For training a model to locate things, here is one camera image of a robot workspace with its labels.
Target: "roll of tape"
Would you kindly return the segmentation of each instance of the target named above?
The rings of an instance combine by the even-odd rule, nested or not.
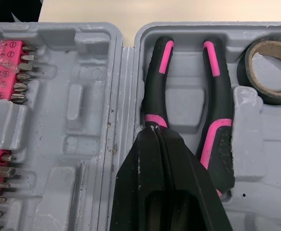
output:
[[[252,59],[256,53],[272,56],[281,60],[281,40],[261,38],[253,42],[246,51],[244,51],[239,61],[237,67],[238,82],[240,85],[253,87],[263,99],[264,103],[281,105],[281,92],[276,92],[264,87],[255,76]]]

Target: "tool case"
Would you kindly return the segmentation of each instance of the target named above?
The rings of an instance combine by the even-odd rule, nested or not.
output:
[[[27,101],[0,100],[0,150],[16,174],[0,204],[4,231],[107,231],[116,174],[143,129],[154,43],[175,42],[166,84],[169,126],[196,152],[207,111],[202,43],[226,45],[235,116],[235,186],[221,197],[235,231],[281,231],[281,105],[238,86],[242,52],[281,23],[152,23],[123,46],[109,23],[0,23],[2,39],[37,47]]]

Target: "pink grip stripe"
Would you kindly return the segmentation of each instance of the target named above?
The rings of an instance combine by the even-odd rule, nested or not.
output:
[[[216,189],[216,191],[217,191],[218,196],[221,197],[222,196],[221,192],[217,189]]]
[[[204,48],[207,48],[207,51],[208,51],[209,62],[211,65],[211,71],[212,71],[213,77],[219,76],[220,72],[219,72],[219,67],[218,67],[218,62],[217,62],[217,54],[216,54],[216,50],[214,49],[213,43],[210,41],[204,42],[203,49]]]
[[[230,127],[231,119],[218,119],[214,121],[208,129],[207,137],[206,140],[204,141],[204,149],[202,152],[202,157],[200,158],[200,163],[202,163],[205,169],[208,169],[209,166],[210,156],[211,156],[212,147],[213,147],[214,139],[216,137],[217,130],[222,126]]]
[[[158,115],[146,114],[145,115],[145,121],[146,122],[155,122],[158,125],[167,128],[167,124],[166,124],[165,120]]]
[[[162,61],[161,61],[161,65],[160,65],[160,69],[159,69],[159,72],[161,74],[165,74],[165,72],[166,72],[167,63],[168,63],[168,60],[169,60],[169,57],[170,57],[171,49],[173,47],[174,47],[174,41],[168,41],[166,43],[165,50],[164,50],[163,57],[162,57]]]

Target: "table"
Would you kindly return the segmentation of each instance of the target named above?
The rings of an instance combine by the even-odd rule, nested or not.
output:
[[[281,0],[44,0],[39,22],[110,22],[134,46],[157,21],[281,21]]]

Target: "pink and black handle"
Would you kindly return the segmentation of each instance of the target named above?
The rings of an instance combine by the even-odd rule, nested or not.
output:
[[[160,37],[155,43],[142,104],[146,127],[156,125],[168,127],[165,89],[173,47],[174,41],[170,37]]]
[[[219,195],[235,183],[231,124],[234,113],[225,48],[217,37],[203,43],[204,66],[208,85],[208,113],[196,155],[208,170]]]

